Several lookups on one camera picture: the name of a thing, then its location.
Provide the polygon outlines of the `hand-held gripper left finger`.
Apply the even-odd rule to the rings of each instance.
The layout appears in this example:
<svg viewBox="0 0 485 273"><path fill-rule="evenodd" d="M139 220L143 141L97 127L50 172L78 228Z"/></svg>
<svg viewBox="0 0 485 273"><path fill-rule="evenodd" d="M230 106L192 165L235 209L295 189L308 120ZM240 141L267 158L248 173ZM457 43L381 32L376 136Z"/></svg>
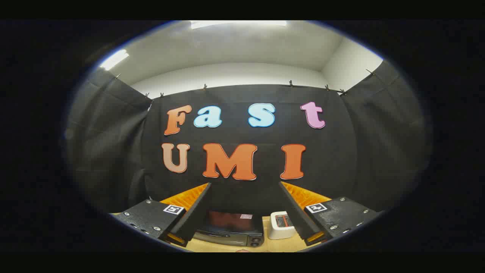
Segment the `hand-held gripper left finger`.
<svg viewBox="0 0 485 273"><path fill-rule="evenodd" d="M186 247L205 219L211 186L206 183L163 201L147 199L113 216L156 240Z"/></svg>

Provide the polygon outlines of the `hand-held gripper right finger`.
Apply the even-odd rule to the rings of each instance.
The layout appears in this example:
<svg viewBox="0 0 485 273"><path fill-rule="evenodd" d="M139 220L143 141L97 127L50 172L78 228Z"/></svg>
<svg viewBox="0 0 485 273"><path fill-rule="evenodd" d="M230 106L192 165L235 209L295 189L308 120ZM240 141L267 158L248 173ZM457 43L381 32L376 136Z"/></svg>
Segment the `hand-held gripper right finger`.
<svg viewBox="0 0 485 273"><path fill-rule="evenodd" d="M307 246L346 235L381 216L349 197L331 199L283 181L279 186L284 210Z"/></svg>

